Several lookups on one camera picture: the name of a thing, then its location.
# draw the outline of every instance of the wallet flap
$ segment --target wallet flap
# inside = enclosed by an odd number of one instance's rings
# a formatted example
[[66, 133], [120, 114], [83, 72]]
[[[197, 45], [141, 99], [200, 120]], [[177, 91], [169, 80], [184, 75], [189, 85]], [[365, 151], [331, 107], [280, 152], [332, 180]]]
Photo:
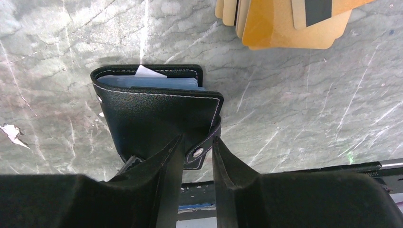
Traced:
[[[202, 80], [198, 65], [144, 65], [168, 77]], [[106, 75], [134, 75], [138, 65], [104, 66], [91, 73], [117, 152], [124, 162], [148, 159], [184, 134], [185, 169], [199, 169], [220, 133], [223, 97], [218, 92], [148, 87], [122, 88], [100, 83]]]

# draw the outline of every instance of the stack of cards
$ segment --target stack of cards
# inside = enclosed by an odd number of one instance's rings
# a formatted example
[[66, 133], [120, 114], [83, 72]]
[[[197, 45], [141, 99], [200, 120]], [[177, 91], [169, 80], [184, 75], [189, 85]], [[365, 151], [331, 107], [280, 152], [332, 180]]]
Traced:
[[121, 88], [147, 87], [205, 91], [204, 87], [198, 86], [197, 80], [193, 77], [168, 78], [142, 65], [139, 66], [135, 75], [106, 75], [98, 78], [98, 81]]
[[326, 49], [344, 33], [351, 10], [371, 1], [217, 0], [215, 15], [251, 50]]

